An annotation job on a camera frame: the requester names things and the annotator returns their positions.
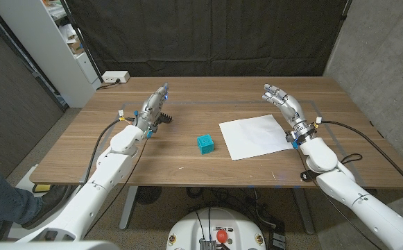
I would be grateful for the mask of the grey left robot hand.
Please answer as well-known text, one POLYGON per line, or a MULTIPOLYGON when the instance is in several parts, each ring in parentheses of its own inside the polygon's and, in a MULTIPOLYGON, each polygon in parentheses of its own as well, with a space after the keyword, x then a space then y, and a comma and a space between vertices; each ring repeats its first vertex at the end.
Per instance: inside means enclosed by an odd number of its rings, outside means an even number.
POLYGON ((167 100, 167 94, 168 83, 165 82, 143 103, 136 118, 135 126, 144 132, 144 136, 147 136, 149 131, 156 131, 157 120, 161 114, 162 106, 167 100))

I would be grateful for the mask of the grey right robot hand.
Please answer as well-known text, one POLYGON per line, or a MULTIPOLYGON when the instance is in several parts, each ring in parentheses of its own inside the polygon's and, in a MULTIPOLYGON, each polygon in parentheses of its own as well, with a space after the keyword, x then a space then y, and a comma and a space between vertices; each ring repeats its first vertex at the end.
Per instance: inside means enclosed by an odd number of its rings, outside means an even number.
POLYGON ((316 137, 315 126, 307 123, 301 105, 293 96, 274 85, 265 84, 264 89, 266 92, 262 99, 279 108, 282 116, 292 127, 292 131, 285 132, 287 142, 297 147, 316 137))

